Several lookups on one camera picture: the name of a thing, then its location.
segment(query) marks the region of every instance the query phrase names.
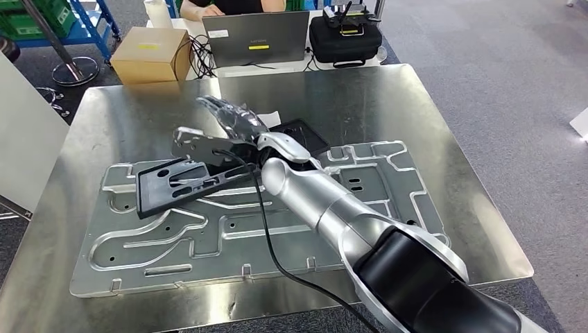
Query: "machined metal plate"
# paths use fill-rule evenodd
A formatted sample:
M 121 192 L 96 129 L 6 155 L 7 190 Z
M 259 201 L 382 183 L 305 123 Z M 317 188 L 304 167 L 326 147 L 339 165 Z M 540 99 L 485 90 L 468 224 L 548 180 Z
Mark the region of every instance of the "machined metal plate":
M 450 245 L 404 143 L 334 147 L 319 160 L 376 211 L 420 225 Z M 112 296 L 279 275 L 250 183 L 139 220 L 135 175 L 163 162 L 108 168 L 71 279 L 73 295 Z M 343 268 L 327 243 L 284 204 L 265 192 L 263 199 L 282 266 L 296 274 Z

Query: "person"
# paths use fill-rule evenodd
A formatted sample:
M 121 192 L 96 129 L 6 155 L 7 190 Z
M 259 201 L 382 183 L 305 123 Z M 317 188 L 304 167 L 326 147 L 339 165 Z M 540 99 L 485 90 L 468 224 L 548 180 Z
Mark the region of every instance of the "person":
M 283 12 L 286 0 L 184 0 L 180 16 L 202 21 L 204 16 L 250 14 L 253 12 Z

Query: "cardboard box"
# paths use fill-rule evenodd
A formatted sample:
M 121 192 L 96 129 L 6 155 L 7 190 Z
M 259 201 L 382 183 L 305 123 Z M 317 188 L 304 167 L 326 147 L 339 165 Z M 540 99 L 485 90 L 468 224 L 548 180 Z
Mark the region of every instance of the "cardboard box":
M 110 62 L 124 85 L 185 80 L 189 40 L 186 30 L 134 26 Z

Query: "metal tabletop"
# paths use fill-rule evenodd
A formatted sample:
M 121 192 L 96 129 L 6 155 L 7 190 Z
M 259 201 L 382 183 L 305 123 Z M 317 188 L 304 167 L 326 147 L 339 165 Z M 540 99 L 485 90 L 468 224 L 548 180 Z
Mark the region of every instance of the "metal tabletop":
M 304 118 L 331 145 L 402 140 L 472 284 L 533 275 L 526 256 L 409 65 L 100 87 L 86 91 L 0 292 L 0 332 L 159 332 L 333 306 L 284 277 L 82 299 L 69 282 L 106 168 L 170 158 L 178 126 L 220 128 L 203 94 L 282 121 Z M 344 271 L 309 273 L 349 302 Z

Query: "black cable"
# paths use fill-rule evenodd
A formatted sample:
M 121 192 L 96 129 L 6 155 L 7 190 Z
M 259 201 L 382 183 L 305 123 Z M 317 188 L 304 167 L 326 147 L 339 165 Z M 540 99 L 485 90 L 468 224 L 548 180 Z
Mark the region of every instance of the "black cable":
M 244 64 L 241 66 L 255 66 L 255 67 L 264 68 L 264 69 L 276 69 L 275 67 L 261 66 L 261 65 L 254 63 L 254 62 L 248 62 L 247 64 Z
M 255 176 L 255 174 L 253 174 L 253 171 L 249 168 L 247 162 L 243 161 L 243 159 L 241 159 L 239 156 L 237 156 L 229 151 L 215 150 L 214 153 L 228 156 L 228 157 L 232 158 L 233 160 L 236 160 L 237 162 L 241 163 L 247 169 L 247 171 L 249 172 L 249 175 L 253 179 L 253 184 L 255 185 L 255 191 L 257 192 L 257 198 L 259 200 L 259 207 L 261 208 L 261 220 L 263 221 L 263 229 L 266 232 L 266 241 L 268 243 L 268 250 L 270 251 L 270 256 L 272 257 L 272 261 L 274 262 L 274 265 L 277 267 L 278 271 L 280 271 L 280 273 L 282 273 L 288 279 L 293 280 L 295 282 L 298 282 L 308 288 L 314 289 L 314 290 L 322 293 L 323 295 L 331 298 L 332 300 L 334 300 L 335 302 L 337 302 L 341 306 L 343 306 L 347 311 L 351 312 L 355 317 L 357 317 L 357 319 L 359 319 L 359 321 L 362 322 L 371 332 L 379 333 L 378 329 L 375 328 L 367 319 L 365 319 L 351 305 L 349 305 L 349 303 L 345 302 L 344 300 L 339 298 L 337 295 L 326 290 L 325 288 L 322 288 L 321 286 L 318 286 L 312 282 L 301 279 L 300 277 L 293 275 L 292 273 L 288 272 L 284 267 L 282 267 L 282 265 L 277 260 L 277 257 L 274 252 L 274 247 L 272 245 L 272 239 L 270 237 L 270 230 L 268 227 L 268 220 L 266 217 L 266 209 L 263 206 L 263 198 L 261 197 L 261 190 L 259 188 L 259 183 L 257 182 L 257 177 Z
M 314 69 L 312 69 L 310 67 L 311 62 L 314 64 L 314 67 L 316 67 L 316 69 L 318 69 L 319 71 L 324 71 L 324 69 L 320 68 L 317 64 L 316 64 L 316 58 L 314 56 L 314 52 L 312 51 L 312 49 L 310 47 L 305 48 L 305 51 L 307 53 L 311 54 L 311 59 L 308 61 L 308 63 L 306 64 L 306 67 L 304 68 L 303 71 L 306 71 L 307 69 L 310 69 L 311 71 L 315 71 Z
M 199 41 L 199 37 L 206 38 L 206 42 Z M 212 60 L 212 51 L 207 48 L 209 46 L 208 37 L 205 35 L 197 35 L 195 37 L 189 37 L 188 41 L 181 44 L 180 47 L 175 50 L 173 56 L 173 75 L 175 76 L 175 79 L 178 79 L 178 74 L 176 73 L 178 53 L 186 45 L 189 45 L 191 49 L 191 52 L 188 52 L 188 62 L 190 63 L 192 70 L 194 70 L 194 73 L 196 73 L 196 78 L 201 79 L 206 76 L 215 78 L 216 74 L 214 73 L 214 70 L 216 68 L 214 67 L 214 62 Z

